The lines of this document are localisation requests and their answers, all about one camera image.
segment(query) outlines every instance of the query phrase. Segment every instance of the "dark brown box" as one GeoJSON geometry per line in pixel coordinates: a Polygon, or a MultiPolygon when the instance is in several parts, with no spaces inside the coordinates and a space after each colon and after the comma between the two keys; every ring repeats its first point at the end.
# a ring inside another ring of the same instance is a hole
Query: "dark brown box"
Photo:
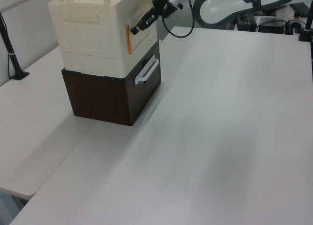
{"type": "Polygon", "coordinates": [[[159,43],[123,79],[62,70],[75,116],[132,126],[161,83],[160,64],[146,82],[134,80],[155,55],[160,59],[159,43]]]}

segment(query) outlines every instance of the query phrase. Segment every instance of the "black pole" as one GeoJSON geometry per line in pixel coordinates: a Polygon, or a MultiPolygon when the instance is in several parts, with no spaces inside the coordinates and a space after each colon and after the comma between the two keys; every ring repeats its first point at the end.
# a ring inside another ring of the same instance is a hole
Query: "black pole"
{"type": "Polygon", "coordinates": [[[299,35],[299,41],[301,42],[311,42],[312,41],[312,33],[311,33],[311,26],[313,22],[313,1],[311,2],[311,7],[309,10],[309,15],[307,19],[307,23],[305,28],[301,29],[301,33],[299,35]]]}
{"type": "Polygon", "coordinates": [[[15,75],[12,77],[12,79],[14,80],[22,80],[23,78],[25,78],[26,76],[29,75],[29,72],[24,72],[19,64],[18,59],[16,58],[14,49],[12,47],[9,35],[8,35],[8,31],[4,22],[4,19],[2,17],[2,14],[0,12],[0,33],[2,36],[2,39],[4,41],[5,47],[8,51],[8,55],[10,56],[10,59],[12,61],[14,70],[15,70],[15,75]]]}

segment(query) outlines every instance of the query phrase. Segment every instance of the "electronic equipment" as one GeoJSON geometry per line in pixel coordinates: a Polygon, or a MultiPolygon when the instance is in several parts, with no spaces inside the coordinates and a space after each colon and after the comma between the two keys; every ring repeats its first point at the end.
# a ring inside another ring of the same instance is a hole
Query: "electronic equipment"
{"type": "Polygon", "coordinates": [[[299,14],[300,17],[309,16],[310,8],[304,2],[290,4],[290,6],[299,14]]]}
{"type": "Polygon", "coordinates": [[[259,33],[284,34],[285,22],[279,18],[260,18],[259,33]]]}

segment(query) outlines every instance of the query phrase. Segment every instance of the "cream plastic box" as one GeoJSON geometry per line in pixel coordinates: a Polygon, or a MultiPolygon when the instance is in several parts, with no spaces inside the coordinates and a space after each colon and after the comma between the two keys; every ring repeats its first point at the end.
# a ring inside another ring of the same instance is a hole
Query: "cream plastic box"
{"type": "Polygon", "coordinates": [[[136,35],[152,0],[54,0],[49,4],[66,70],[125,78],[157,41],[156,23],[136,35]]]}

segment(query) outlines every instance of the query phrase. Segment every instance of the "white table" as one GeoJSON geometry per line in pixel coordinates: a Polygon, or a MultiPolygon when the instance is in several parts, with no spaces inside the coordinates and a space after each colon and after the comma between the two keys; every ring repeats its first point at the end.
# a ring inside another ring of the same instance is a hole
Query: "white table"
{"type": "Polygon", "coordinates": [[[160,51],[135,125],[96,122],[12,225],[311,225],[310,45],[195,29],[160,51]]]}
{"type": "Polygon", "coordinates": [[[56,48],[0,87],[0,191],[30,199],[95,123],[75,117],[56,48]]]}

